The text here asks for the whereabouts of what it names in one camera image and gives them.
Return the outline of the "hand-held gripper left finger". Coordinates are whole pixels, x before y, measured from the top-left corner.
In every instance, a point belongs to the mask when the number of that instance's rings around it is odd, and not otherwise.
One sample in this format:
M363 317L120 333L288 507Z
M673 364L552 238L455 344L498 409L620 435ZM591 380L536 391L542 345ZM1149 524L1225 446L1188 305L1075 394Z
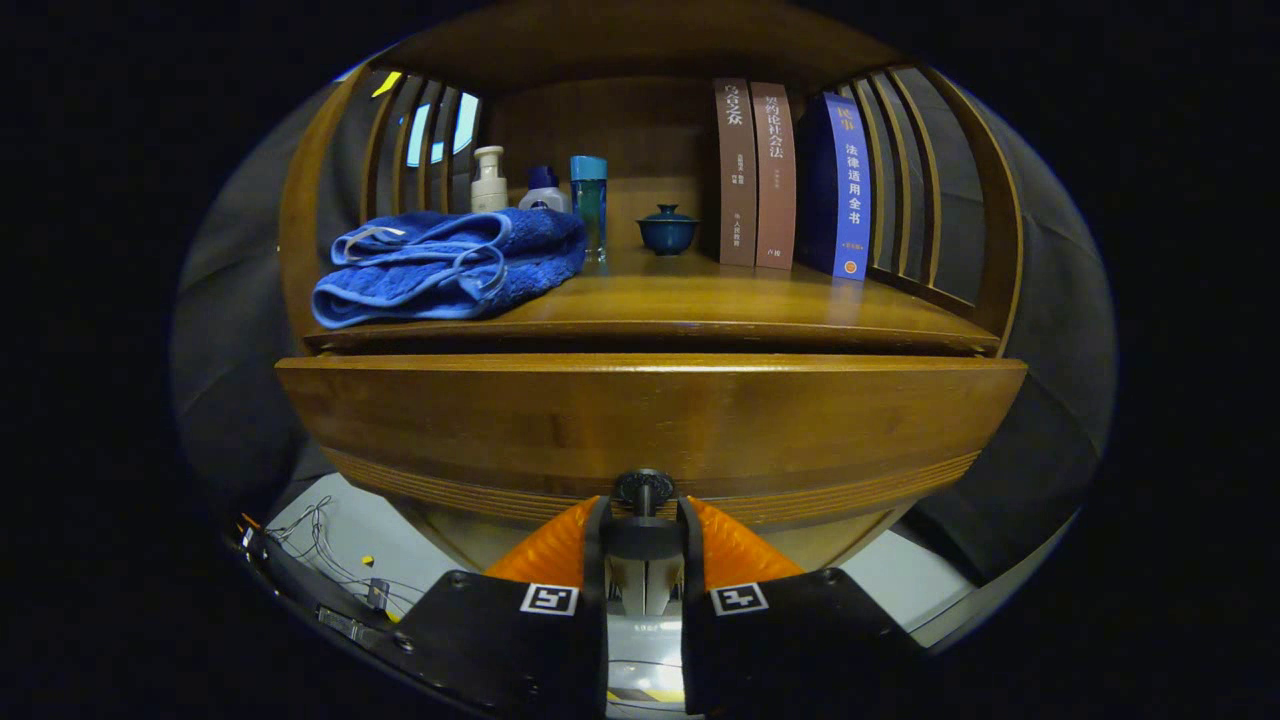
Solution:
M602 719L608 666L607 500L567 557L576 582L448 571L393 629L393 665L485 719Z

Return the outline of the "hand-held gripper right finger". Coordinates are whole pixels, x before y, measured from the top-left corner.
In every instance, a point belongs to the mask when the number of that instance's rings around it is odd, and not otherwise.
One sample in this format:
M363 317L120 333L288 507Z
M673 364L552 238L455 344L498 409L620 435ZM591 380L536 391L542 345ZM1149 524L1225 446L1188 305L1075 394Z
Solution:
M804 571L713 505L678 501L684 702L707 719L870 719L923 647L847 573Z

